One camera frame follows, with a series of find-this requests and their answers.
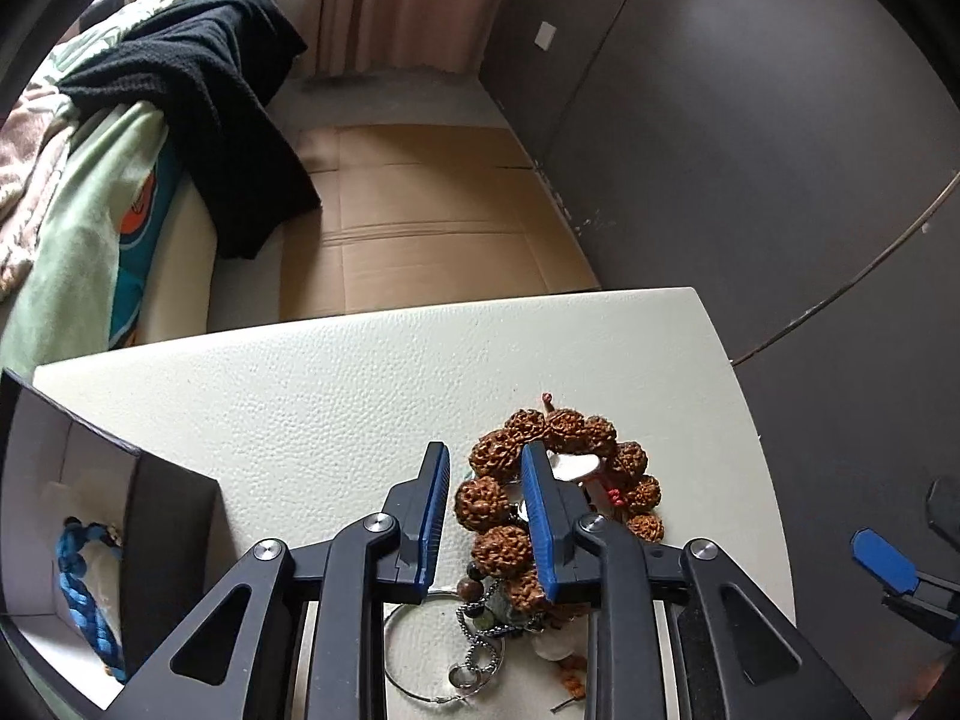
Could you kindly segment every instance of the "brown cable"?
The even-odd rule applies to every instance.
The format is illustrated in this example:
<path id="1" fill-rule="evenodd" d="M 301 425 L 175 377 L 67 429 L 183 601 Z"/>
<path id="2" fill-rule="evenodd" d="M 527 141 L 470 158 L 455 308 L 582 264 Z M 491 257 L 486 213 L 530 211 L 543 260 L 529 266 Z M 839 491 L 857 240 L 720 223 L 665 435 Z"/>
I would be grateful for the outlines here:
<path id="1" fill-rule="evenodd" d="M 903 244 L 905 244 L 911 238 L 911 236 L 913 236 L 913 234 L 917 232 L 917 230 L 923 227 L 926 221 L 930 217 L 932 217 L 936 213 L 937 209 L 940 208 L 940 206 L 947 201 L 947 198 L 951 194 L 953 194 L 953 190 L 957 188 L 958 184 L 960 184 L 960 172 L 954 175 L 954 177 L 950 180 L 949 184 L 947 184 L 947 186 L 944 187 L 944 191 L 940 192 L 939 196 L 937 196 L 937 199 L 935 199 L 933 203 L 930 204 L 928 209 L 926 209 L 922 214 L 920 214 L 916 218 L 914 223 L 911 224 L 908 228 L 906 228 L 904 232 L 902 232 L 899 235 L 899 237 L 894 242 L 892 242 L 891 245 L 889 245 L 889 247 L 886 247 L 885 250 L 880 252 L 880 254 L 877 255 L 877 258 L 875 258 L 874 261 L 870 262 L 870 265 L 867 265 L 864 269 L 862 269 L 862 271 L 859 274 L 856 274 L 856 276 L 853 276 L 853 278 L 850 281 L 845 282 L 837 290 L 834 290 L 834 292 L 831 295 L 829 295 L 828 298 L 824 298 L 815 306 L 813 306 L 813 308 L 807 309 L 805 312 L 803 312 L 803 314 L 800 317 L 797 317 L 796 319 L 793 320 L 793 322 L 790 322 L 788 325 L 786 325 L 786 327 L 784 327 L 784 329 L 779 331 L 779 333 L 776 333 L 775 336 L 771 336 L 770 338 L 767 338 L 767 340 L 764 341 L 760 346 L 757 346 L 751 351 L 747 352 L 745 355 L 743 355 L 743 357 L 740 357 L 734 360 L 731 363 L 731 365 L 733 365 L 733 367 L 737 367 L 738 365 L 741 364 L 741 362 L 747 362 L 747 360 L 749 360 L 750 357 L 764 351 L 765 348 L 767 348 L 767 346 L 770 346 L 770 344 L 772 343 L 776 343 L 788 333 L 792 333 L 794 330 L 800 327 L 808 319 L 815 317 L 816 314 L 819 314 L 819 312 L 821 312 L 824 308 L 827 308 L 827 306 L 829 306 L 830 303 L 833 303 L 834 300 L 837 300 L 837 298 L 840 298 L 841 295 L 843 295 L 844 293 L 848 292 L 853 287 L 855 287 L 860 281 L 866 278 L 880 263 L 882 263 L 885 259 L 887 259 L 887 257 L 893 254 L 896 250 L 898 250 Z"/>

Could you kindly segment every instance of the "open box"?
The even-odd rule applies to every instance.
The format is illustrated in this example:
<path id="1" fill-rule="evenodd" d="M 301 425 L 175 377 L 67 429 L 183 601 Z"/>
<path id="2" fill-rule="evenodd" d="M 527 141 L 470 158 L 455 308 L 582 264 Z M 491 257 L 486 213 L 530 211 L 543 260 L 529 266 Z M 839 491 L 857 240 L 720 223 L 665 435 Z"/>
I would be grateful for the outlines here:
<path id="1" fill-rule="evenodd" d="M 215 480 L 105 433 L 4 370 L 0 377 L 3 635 L 54 692 L 89 717 L 122 688 L 70 618 L 42 500 L 94 478 L 122 524 L 120 638 L 128 677 L 203 597 Z"/>

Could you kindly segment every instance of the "floor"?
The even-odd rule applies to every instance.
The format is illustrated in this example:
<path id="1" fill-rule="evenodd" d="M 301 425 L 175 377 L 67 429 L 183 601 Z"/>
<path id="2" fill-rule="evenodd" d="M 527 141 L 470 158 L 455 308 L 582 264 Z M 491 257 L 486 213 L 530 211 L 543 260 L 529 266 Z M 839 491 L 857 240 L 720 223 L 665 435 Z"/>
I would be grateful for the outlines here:
<path id="1" fill-rule="evenodd" d="M 598 288 L 476 79 L 290 80 L 269 110 L 311 172 L 323 215 L 278 229 L 254 260 L 217 261 L 210 332 Z"/>

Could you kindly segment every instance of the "silver ring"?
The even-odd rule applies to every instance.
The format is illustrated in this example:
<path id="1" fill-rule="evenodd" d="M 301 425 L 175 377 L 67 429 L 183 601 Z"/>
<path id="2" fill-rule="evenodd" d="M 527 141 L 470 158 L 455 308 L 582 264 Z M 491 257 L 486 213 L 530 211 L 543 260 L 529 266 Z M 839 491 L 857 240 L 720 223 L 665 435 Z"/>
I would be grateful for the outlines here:
<path id="1" fill-rule="evenodd" d="M 453 599 L 463 603 L 463 599 L 457 595 L 453 590 L 428 590 L 426 593 L 426 600 L 424 603 L 429 601 L 438 601 L 440 599 Z M 408 613 L 412 605 L 409 604 L 400 604 L 393 611 L 391 611 L 386 617 L 383 618 L 383 631 L 384 637 L 386 637 L 387 627 L 390 625 L 391 621 L 397 621 L 398 618 L 401 618 L 405 613 Z M 383 676 L 387 678 L 387 682 L 394 686 L 397 690 L 400 690 L 401 693 L 405 696 L 409 696 L 416 701 L 422 701 L 424 704 L 449 704 L 451 701 L 465 701 L 469 699 L 470 696 L 474 696 L 479 693 L 483 688 L 486 688 L 487 685 L 491 683 L 493 677 L 496 676 L 496 673 L 500 670 L 500 666 L 503 665 L 503 659 L 507 651 L 507 641 L 505 638 L 501 638 L 500 642 L 500 652 L 498 653 L 499 658 L 496 661 L 496 665 L 493 667 L 493 671 L 490 674 L 481 675 L 477 680 L 477 684 L 472 688 L 467 688 L 455 696 L 434 696 L 430 698 L 429 696 L 421 696 L 419 693 L 414 693 L 413 690 L 408 690 L 403 685 L 401 685 L 394 676 L 390 673 L 390 669 L 387 668 L 387 658 L 386 653 L 384 653 L 383 659 Z"/>

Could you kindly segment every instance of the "green blanket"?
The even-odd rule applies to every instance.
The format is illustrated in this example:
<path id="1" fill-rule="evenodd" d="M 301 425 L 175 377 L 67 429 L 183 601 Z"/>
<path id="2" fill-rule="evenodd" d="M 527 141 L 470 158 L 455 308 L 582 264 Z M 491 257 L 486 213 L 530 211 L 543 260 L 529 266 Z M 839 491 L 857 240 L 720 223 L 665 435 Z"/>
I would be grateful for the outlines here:
<path id="1" fill-rule="evenodd" d="M 166 137 L 150 103 L 117 105 L 80 128 L 0 340 L 0 365 L 29 380 L 38 365 L 107 351 L 120 221 Z"/>

